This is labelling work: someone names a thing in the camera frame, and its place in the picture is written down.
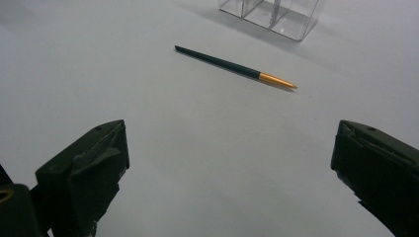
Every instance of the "transparent box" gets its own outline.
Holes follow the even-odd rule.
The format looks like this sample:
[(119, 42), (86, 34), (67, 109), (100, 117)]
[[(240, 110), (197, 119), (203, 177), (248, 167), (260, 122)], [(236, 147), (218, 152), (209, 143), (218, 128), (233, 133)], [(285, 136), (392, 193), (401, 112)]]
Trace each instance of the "transparent box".
[(218, 9), (292, 40), (303, 40), (317, 23), (323, 2), (323, 0), (218, 0)]

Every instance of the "white surface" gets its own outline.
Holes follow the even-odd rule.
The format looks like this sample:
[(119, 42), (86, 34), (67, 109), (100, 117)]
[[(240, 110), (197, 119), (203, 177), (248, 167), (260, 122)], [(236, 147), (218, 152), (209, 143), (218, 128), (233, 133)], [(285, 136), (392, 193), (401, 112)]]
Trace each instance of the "white surface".
[(328, 1), (295, 43), (216, 1), (0, 0), (0, 162), (32, 188), (76, 138), (124, 119), (131, 167), (97, 236), (392, 236), (329, 164), (340, 119), (419, 147), (417, 9)]

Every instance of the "dark green pen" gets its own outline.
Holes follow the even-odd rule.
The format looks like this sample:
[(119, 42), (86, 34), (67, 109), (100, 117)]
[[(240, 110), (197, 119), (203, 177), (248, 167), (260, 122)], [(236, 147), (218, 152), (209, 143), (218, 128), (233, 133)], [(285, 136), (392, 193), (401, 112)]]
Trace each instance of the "dark green pen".
[(175, 45), (175, 48), (179, 52), (185, 53), (187, 55), (190, 55), (194, 58), (197, 58), (197, 59), (200, 59), (202, 61), (208, 62), (208, 63), (213, 64), (215, 66), (219, 66), (221, 68), (236, 72), (238, 74), (248, 76), (248, 77), (251, 77), (251, 78), (254, 78), (254, 79), (259, 79), (261, 81), (272, 83), (272, 84), (275, 84), (275, 85), (281, 85), (281, 86), (286, 86), (286, 87), (289, 87), (289, 88), (296, 89), (296, 85), (294, 85), (293, 83), (285, 81), (281, 78), (269, 75), (267, 73), (256, 71), (256, 70), (253, 70), (253, 69), (245, 67), (245, 66), (241, 66), (241, 65), (229, 62), (229, 61), (225, 61), (225, 60), (222, 60), (222, 59), (219, 59), (219, 58), (216, 58), (216, 57), (213, 57), (213, 56), (209, 56), (209, 55), (206, 55), (206, 54), (203, 54), (203, 53), (200, 53), (200, 52), (196, 52), (196, 51), (193, 51), (193, 50), (190, 50), (190, 49), (187, 49), (187, 48), (184, 48), (184, 47), (180, 47), (180, 46), (177, 46), (177, 45)]

